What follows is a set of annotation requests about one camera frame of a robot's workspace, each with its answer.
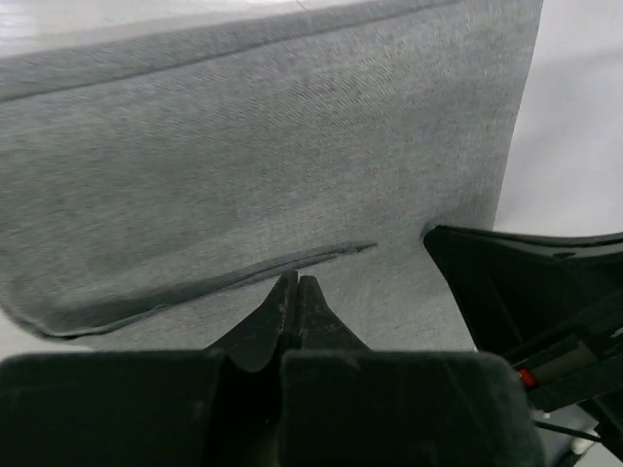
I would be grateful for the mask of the grey cloth napkin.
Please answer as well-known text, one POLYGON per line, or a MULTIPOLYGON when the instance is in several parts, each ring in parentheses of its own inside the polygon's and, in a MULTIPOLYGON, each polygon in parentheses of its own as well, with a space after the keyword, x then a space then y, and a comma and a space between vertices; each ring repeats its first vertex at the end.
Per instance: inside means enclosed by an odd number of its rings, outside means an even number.
POLYGON ((258 9, 3 56, 2 310, 202 347, 298 269, 375 348, 470 347, 421 233, 493 225, 541 9, 258 9))

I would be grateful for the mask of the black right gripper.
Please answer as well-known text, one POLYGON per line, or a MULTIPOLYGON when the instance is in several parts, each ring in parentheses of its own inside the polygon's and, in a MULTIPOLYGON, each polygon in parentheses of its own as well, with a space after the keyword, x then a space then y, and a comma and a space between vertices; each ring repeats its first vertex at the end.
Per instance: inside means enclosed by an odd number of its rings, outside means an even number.
POLYGON ((437 226, 423 245, 480 350, 518 369, 543 412, 577 405, 622 456, 622 236, 437 226))

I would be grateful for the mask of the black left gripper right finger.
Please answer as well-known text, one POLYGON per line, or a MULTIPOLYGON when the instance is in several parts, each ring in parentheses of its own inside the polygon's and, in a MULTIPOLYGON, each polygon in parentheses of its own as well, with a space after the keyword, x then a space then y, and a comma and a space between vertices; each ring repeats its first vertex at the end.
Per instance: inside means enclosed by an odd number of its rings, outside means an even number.
POLYGON ((282 465, 542 464, 524 389, 502 358, 340 347, 343 326, 314 277, 301 278, 297 299, 301 347, 281 362, 282 465))

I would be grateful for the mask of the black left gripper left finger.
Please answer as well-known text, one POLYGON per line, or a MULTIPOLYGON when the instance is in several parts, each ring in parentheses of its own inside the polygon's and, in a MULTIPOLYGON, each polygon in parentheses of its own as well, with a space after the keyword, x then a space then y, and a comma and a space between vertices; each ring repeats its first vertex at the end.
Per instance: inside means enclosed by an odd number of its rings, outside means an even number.
POLYGON ((298 276, 203 350, 22 354, 1 365, 5 466, 206 466, 279 413, 298 276))

